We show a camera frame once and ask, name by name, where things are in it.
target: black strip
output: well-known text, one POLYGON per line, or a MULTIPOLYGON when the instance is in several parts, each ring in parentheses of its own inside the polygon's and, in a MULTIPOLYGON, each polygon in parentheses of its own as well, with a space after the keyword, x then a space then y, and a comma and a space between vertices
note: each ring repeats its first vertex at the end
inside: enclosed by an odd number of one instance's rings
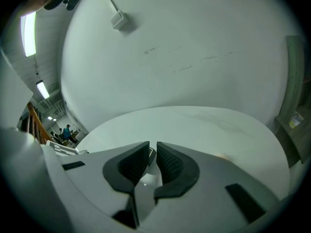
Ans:
POLYGON ((225 188, 249 223, 265 214, 265 211, 239 184, 228 185, 225 188))
POLYGON ((82 161, 77 161, 77 162, 73 162, 73 163, 69 163, 69 164, 64 164, 63 169, 69 170, 69 169, 77 168, 77 167, 84 166, 84 165, 85 164, 82 161))
POLYGON ((139 226, 139 221, 134 196, 129 197, 125 210, 118 211, 112 216, 112 218, 133 229, 136 229, 139 226))

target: sticker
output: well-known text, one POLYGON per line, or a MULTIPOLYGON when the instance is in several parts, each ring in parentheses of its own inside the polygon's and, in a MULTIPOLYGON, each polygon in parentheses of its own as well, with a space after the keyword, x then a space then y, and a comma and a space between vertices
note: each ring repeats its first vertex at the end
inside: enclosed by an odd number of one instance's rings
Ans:
POLYGON ((295 114, 294 114, 292 120, 290 121, 291 129, 296 128, 302 121, 303 121, 303 117, 301 116, 301 114, 299 114, 297 111, 295 111, 295 114))

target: blue shirt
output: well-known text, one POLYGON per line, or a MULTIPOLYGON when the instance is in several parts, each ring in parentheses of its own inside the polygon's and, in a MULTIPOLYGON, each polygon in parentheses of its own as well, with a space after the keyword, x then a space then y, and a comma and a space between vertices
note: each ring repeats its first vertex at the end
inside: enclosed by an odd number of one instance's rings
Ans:
POLYGON ((71 136, 69 129, 65 128, 64 136, 65 136, 65 138, 71 136))

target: white table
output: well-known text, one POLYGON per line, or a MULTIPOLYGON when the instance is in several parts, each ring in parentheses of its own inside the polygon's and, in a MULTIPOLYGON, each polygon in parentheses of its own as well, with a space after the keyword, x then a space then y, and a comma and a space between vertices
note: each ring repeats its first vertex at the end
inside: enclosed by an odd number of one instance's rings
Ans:
POLYGON ((162 141, 209 154, 226 154, 282 199, 289 192, 284 150, 272 132, 240 112, 197 106, 159 107, 128 113, 103 123, 77 146, 89 152, 136 142, 162 141))

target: fluorescent light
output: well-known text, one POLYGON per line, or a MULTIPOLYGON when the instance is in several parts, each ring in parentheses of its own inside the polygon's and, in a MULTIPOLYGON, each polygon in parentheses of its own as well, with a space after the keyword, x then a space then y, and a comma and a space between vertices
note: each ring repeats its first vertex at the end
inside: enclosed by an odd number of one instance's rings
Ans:
POLYGON ((44 83, 43 83, 42 80, 40 80, 39 82, 37 82, 35 85, 38 87, 38 89, 39 89, 39 91, 41 92, 41 94, 42 94, 42 96, 44 97, 44 99, 47 99, 48 97, 50 97, 50 96, 49 96, 49 93, 48 93, 48 91, 46 90, 46 88, 45 88, 44 83))
POLYGON ((20 18, 21 39, 26 57, 34 55, 35 50, 35 15, 36 12, 20 18))

